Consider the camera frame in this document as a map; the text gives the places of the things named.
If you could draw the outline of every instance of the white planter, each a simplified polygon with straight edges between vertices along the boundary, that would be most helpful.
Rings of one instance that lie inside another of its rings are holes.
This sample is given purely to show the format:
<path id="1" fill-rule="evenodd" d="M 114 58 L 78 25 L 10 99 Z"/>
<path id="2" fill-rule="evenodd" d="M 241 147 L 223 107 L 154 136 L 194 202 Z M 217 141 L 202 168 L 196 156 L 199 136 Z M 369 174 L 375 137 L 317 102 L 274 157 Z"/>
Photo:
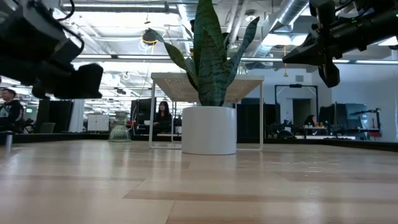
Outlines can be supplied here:
<path id="1" fill-rule="evenodd" d="M 182 111 L 182 152 L 236 153 L 236 110 L 219 106 L 185 108 Z"/>

